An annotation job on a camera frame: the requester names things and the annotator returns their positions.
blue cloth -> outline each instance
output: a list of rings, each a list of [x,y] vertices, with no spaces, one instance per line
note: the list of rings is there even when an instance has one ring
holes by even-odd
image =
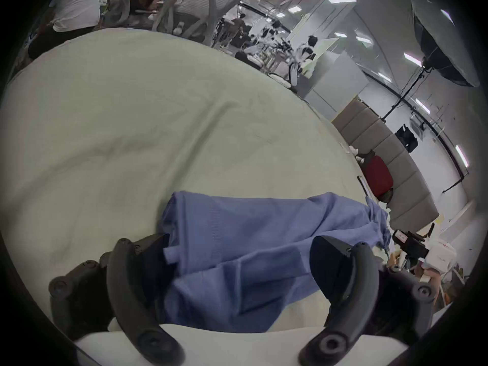
[[[164,298],[168,323],[264,332],[289,303],[318,290],[310,274],[315,236],[351,246],[388,245],[387,213],[325,193],[304,200],[209,197],[175,192],[158,225],[177,274]]]

red bag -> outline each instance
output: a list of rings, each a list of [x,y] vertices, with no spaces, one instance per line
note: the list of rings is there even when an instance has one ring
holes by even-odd
[[[376,198],[393,188],[393,177],[380,156],[374,156],[363,168],[363,174]]]

gray chair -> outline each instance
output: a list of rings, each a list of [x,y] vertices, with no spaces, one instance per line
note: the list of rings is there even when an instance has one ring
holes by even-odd
[[[368,153],[374,150],[393,177],[390,226],[417,232],[434,221],[439,212],[424,177],[405,147],[369,107],[353,100],[332,121],[345,141]]]
[[[210,46],[217,21],[240,0],[164,0],[152,30],[173,33],[183,22],[181,37]]]
[[[107,0],[107,12],[103,16],[103,27],[125,25],[130,10],[130,0]]]

light stand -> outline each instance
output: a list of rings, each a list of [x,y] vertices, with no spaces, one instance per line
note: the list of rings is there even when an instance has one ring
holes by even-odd
[[[410,92],[410,90],[414,87],[415,84],[417,84],[417,82],[422,78],[424,77],[425,73],[430,73],[430,70],[429,70],[429,67],[426,66],[426,61],[424,59],[423,61],[423,64],[422,64],[422,70],[420,71],[419,75],[417,76],[417,78],[415,79],[415,81],[413,82],[413,84],[410,86],[409,89],[407,89],[406,93],[400,98],[398,99],[398,101],[391,107],[391,109],[387,112],[387,114],[381,119],[383,122],[385,121],[386,117],[388,115],[390,115],[393,110],[395,108],[397,108],[397,106],[405,99],[405,97],[408,95],[408,93]]]

mesh chair back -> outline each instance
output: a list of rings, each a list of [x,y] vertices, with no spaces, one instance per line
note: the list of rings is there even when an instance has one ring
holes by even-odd
[[[107,12],[103,17],[104,27],[117,27],[125,24],[129,17],[130,0],[107,0]]]
[[[152,30],[172,33],[182,21],[185,24],[181,35],[183,38],[192,38],[210,46],[217,20],[238,2],[239,0],[164,0]]]

